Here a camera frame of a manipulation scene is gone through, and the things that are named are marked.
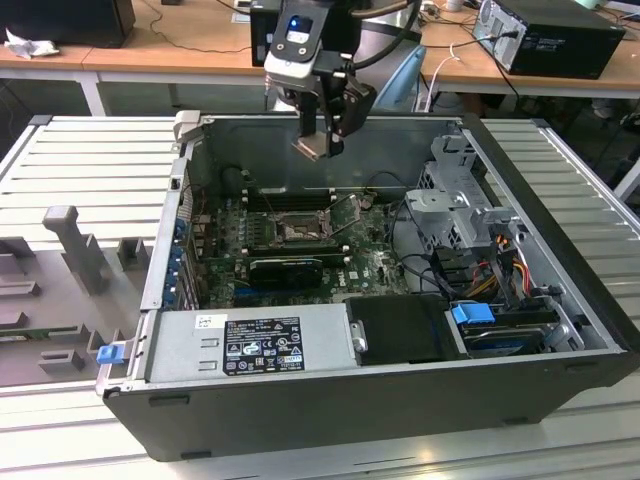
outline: blue latch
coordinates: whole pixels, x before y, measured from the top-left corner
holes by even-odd
[[[186,229],[187,229],[187,222],[185,222],[181,218],[176,218],[176,223],[175,223],[176,234],[182,235]]]
[[[124,363],[124,345],[103,345],[98,349],[96,361],[98,365]]]
[[[496,317],[493,316],[491,307],[488,303],[461,303],[451,310],[453,318],[458,325],[466,323],[473,325],[474,323],[495,323]]]

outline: motherboard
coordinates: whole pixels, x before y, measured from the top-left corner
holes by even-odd
[[[388,204],[362,194],[334,196],[322,209],[311,203],[284,210],[277,198],[257,200],[226,199],[198,223],[208,308],[409,292],[388,243]]]

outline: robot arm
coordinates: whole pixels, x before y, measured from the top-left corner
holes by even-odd
[[[264,68],[271,83],[281,87],[300,116],[294,146],[317,160],[344,150],[343,139],[359,130],[376,99],[356,71],[373,65],[402,42],[420,10],[420,0],[403,0],[372,8],[365,0],[285,0]],[[407,24],[387,47],[362,62],[353,55],[360,45],[362,20],[406,8]],[[325,132],[316,129],[316,111]]]

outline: warning label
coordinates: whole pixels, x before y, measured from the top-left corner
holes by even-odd
[[[224,346],[227,375],[304,370],[300,317],[227,321]]]

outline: connector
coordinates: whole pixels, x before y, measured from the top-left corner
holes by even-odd
[[[454,307],[451,313],[458,325],[496,322],[496,317],[487,303],[461,303]]]

